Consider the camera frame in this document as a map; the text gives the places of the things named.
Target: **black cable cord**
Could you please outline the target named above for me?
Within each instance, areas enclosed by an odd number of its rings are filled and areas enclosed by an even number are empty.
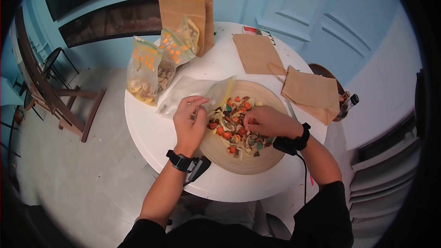
[[[303,159],[298,153],[295,153],[295,155],[297,155],[303,161],[303,164],[305,165],[305,185],[304,185],[305,194],[303,196],[303,201],[305,202],[305,205],[306,205],[306,175],[307,175],[306,163],[305,163],[305,159]]]

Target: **small container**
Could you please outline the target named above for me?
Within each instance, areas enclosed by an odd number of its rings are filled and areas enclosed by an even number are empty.
[[[357,94],[352,95],[349,100],[346,100],[340,107],[340,112],[337,117],[345,117],[348,110],[350,110],[354,105],[356,105],[360,99]]]

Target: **gray pants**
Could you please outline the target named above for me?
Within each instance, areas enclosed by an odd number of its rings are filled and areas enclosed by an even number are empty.
[[[178,203],[170,217],[172,225],[167,226],[166,233],[179,227],[186,221],[196,218],[207,218],[221,224],[242,224],[253,229],[257,201],[229,203],[210,201],[204,214],[192,214],[181,203]]]

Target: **bottle cap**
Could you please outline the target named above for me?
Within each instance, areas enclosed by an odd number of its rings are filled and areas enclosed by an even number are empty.
[[[352,95],[350,99],[353,105],[356,105],[360,101],[357,94]]]

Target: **folded paper bag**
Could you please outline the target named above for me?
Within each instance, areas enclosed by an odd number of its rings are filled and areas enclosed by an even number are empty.
[[[337,80],[298,72],[289,66],[282,96],[328,125],[340,111]]]
[[[267,36],[234,34],[233,41],[245,73],[286,75],[279,54]]]

